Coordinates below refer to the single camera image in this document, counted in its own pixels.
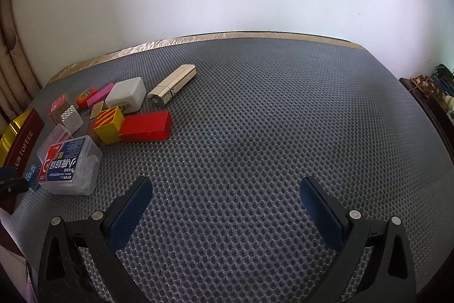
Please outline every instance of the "pink block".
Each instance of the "pink block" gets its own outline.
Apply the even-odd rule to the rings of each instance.
[[[104,101],[107,96],[109,95],[110,91],[114,87],[114,83],[107,84],[101,90],[99,90],[96,94],[92,95],[90,98],[87,99],[87,106],[89,108],[92,107],[95,103]]]

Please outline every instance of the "beige curtain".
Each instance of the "beige curtain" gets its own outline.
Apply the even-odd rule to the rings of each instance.
[[[21,114],[41,90],[14,24],[11,0],[0,0],[0,107],[8,118]],[[0,133],[6,128],[0,116]]]

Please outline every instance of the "blue gripper pad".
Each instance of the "blue gripper pad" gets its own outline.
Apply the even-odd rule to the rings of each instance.
[[[110,225],[107,244],[111,251],[126,246],[152,198],[153,185],[149,178],[144,178]]]
[[[342,250],[344,247],[344,228],[307,177],[300,182],[300,198],[328,248],[335,251]]]

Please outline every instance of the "red wooden block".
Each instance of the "red wooden block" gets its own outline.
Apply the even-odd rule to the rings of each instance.
[[[124,119],[119,136],[124,143],[167,140],[172,128],[170,112],[153,112],[128,116]]]

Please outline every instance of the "gold mat edge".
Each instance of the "gold mat edge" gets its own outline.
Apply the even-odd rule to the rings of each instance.
[[[235,38],[246,38],[246,37],[265,37],[271,39],[293,39],[293,40],[305,40],[305,41],[315,41],[317,43],[326,43],[331,45],[337,45],[340,47],[348,47],[353,49],[364,49],[364,47],[359,44],[351,43],[350,41],[334,39],[330,37],[321,37],[316,35],[309,34],[296,34],[293,32],[217,32],[213,34],[200,34],[192,35],[187,37],[173,37],[170,39],[163,39],[158,41],[151,41],[149,43],[144,43],[137,45],[135,47],[129,47],[122,49],[117,52],[109,53],[104,56],[95,57],[83,62],[77,62],[70,64],[63,68],[60,72],[55,74],[47,84],[53,83],[61,78],[65,78],[73,73],[85,70],[86,68],[96,66],[100,63],[112,61],[114,59],[129,56],[134,53],[149,51],[152,49],[168,47],[172,45],[194,43],[196,41],[207,41],[207,40],[221,40],[221,39],[235,39]]]

